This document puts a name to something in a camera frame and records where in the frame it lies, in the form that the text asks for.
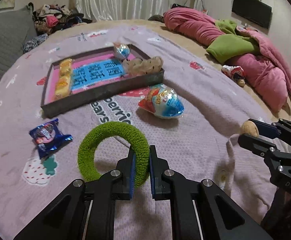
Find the walnut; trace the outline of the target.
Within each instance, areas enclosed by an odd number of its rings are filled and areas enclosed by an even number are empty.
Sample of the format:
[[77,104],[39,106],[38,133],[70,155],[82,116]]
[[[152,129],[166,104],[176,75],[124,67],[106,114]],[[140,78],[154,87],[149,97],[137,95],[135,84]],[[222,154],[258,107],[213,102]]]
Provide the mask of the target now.
[[240,134],[248,134],[256,138],[259,137],[259,131],[256,124],[250,120],[247,120],[242,124]]

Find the green fuzzy hair scrunchie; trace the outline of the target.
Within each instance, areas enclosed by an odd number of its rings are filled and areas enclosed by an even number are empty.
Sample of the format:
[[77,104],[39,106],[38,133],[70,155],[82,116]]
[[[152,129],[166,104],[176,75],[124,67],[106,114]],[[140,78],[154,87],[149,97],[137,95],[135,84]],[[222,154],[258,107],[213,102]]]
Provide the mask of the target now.
[[107,167],[120,157],[126,157],[128,147],[117,139],[123,139],[136,154],[135,187],[145,183],[149,176],[149,144],[145,135],[135,126],[110,121],[92,129],[82,140],[77,154],[77,163],[82,177],[86,181],[97,180],[101,177],[98,172],[98,161],[106,161]]

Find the blue Oreo cookie packet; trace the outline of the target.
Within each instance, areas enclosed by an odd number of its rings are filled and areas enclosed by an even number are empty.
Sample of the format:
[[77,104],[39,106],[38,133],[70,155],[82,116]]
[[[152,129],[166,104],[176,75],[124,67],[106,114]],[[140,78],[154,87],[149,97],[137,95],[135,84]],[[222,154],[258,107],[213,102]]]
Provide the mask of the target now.
[[37,147],[40,159],[46,159],[53,152],[73,140],[72,135],[63,134],[58,125],[59,119],[56,118],[29,131],[29,135]]

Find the large surprise egg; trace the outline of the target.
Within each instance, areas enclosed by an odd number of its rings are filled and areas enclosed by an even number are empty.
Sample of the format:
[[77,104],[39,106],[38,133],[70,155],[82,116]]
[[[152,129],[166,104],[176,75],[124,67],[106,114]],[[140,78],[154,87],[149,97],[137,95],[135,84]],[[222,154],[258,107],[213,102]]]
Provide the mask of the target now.
[[175,90],[164,84],[150,87],[138,106],[162,119],[176,119],[184,113],[184,105]]

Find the yellow cake snack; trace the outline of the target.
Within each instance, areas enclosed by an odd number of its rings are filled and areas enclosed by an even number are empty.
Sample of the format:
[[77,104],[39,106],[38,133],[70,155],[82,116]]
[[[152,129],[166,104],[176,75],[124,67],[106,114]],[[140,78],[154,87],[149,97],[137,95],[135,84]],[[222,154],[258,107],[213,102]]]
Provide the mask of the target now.
[[71,76],[72,75],[72,59],[64,59],[59,64],[59,76]]
[[69,96],[71,93],[71,76],[62,76],[55,87],[54,98],[56,100]]

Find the pink rolled quilt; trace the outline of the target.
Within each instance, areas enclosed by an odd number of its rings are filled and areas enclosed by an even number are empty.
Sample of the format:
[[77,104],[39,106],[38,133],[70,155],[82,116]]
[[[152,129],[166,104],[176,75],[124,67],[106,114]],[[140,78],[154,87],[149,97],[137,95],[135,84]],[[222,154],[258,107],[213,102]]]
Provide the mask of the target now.
[[[214,18],[195,9],[182,7],[170,9],[164,13],[163,20],[170,31],[189,37],[206,48],[223,34],[215,26]],[[290,65],[271,40],[259,31],[238,25],[236,32],[238,35],[251,37],[257,41],[260,54],[235,56],[220,64],[241,66],[249,85],[272,111],[280,111],[286,101],[291,100]]]

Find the red white small sock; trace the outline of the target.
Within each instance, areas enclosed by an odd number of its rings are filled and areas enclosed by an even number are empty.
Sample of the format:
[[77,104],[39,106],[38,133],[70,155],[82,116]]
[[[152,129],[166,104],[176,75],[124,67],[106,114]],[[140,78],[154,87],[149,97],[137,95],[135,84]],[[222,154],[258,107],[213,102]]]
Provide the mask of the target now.
[[240,87],[245,86],[245,72],[241,66],[223,65],[221,72],[232,79]]

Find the green fleece blanket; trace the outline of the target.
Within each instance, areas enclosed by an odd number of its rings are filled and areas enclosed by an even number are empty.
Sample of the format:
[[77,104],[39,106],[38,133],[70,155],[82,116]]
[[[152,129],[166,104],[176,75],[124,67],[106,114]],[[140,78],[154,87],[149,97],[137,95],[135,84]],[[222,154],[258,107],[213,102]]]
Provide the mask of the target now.
[[259,55],[259,44],[251,37],[238,35],[237,23],[232,20],[216,20],[215,26],[223,33],[206,49],[219,63],[244,54]]

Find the shallow dark cardboard tray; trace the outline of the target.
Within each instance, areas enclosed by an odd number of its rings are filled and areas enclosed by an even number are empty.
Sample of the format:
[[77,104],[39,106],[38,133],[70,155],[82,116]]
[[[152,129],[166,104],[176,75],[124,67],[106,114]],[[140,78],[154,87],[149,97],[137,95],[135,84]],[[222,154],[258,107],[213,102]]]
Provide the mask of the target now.
[[[90,51],[85,51],[83,53],[78,53],[76,55],[66,56],[60,60],[54,62],[61,62],[69,57],[75,57],[78,59],[80,57],[85,57],[88,55],[101,56],[105,55],[106,52],[114,53],[112,47],[98,48]],[[50,74],[52,67],[50,66],[47,75]],[[48,118],[55,117],[57,115],[66,113],[72,109],[81,107],[95,100],[106,99],[114,95],[122,94],[124,92],[144,88],[152,85],[157,85],[163,81],[164,70],[161,69],[158,73],[132,76],[126,79],[121,79],[121,81],[116,81],[113,83],[107,83],[106,85],[101,85],[92,89],[85,90],[81,93],[72,94],[64,98],[55,100],[54,102],[44,104],[44,96],[46,92],[46,83],[44,85],[43,95],[41,98],[41,109]]]

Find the pink blue children's book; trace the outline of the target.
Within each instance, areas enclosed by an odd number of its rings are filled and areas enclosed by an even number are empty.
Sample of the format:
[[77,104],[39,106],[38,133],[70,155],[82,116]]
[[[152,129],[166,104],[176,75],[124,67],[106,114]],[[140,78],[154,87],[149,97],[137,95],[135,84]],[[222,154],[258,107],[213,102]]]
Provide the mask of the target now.
[[[70,95],[132,77],[125,72],[121,61],[115,58],[112,52],[106,52],[101,56],[88,55],[78,59],[73,56],[68,59],[72,60]],[[59,62],[54,62],[51,67],[51,72],[46,78],[44,104],[54,102],[56,99],[55,88],[59,80]]]

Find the yellow cake snack in tray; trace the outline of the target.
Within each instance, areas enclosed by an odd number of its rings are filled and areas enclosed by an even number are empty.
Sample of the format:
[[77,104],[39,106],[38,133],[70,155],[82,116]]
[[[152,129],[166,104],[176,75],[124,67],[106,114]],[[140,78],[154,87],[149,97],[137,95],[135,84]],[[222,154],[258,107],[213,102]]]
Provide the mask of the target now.
[[72,59],[64,59],[59,64],[59,76],[71,76],[72,75]]

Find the small wrapped surprise egg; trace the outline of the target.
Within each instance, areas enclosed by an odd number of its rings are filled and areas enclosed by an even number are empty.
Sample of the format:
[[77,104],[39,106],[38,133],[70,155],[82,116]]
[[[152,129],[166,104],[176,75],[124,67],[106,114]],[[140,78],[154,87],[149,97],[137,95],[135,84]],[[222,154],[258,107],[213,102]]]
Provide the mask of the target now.
[[114,42],[114,56],[119,60],[125,60],[130,55],[130,48],[127,44]]

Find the blue floral fabric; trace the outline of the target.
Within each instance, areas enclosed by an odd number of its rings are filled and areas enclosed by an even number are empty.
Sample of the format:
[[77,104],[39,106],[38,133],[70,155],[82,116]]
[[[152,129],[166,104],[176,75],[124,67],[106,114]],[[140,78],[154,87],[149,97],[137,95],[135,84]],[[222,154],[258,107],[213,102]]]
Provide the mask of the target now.
[[25,42],[25,44],[22,46],[23,53],[28,53],[29,51],[33,50],[43,42],[45,42],[48,38],[47,34],[42,34],[37,37],[32,38],[31,40]]

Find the pile of clothes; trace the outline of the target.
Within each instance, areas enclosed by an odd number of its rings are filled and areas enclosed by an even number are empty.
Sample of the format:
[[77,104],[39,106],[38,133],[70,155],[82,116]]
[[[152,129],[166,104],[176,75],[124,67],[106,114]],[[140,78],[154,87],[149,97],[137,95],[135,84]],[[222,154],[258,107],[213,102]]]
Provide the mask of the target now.
[[48,36],[56,31],[72,28],[81,24],[92,23],[76,9],[70,10],[66,5],[45,4],[32,13],[32,20],[37,35]]

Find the grey quilted headboard cover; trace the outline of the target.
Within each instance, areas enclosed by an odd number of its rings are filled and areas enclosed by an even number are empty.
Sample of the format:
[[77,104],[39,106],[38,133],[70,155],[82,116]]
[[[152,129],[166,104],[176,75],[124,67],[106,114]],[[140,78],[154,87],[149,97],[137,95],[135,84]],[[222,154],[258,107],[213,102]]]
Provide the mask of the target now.
[[32,16],[29,6],[0,13],[0,80],[21,57],[24,44],[36,37]]

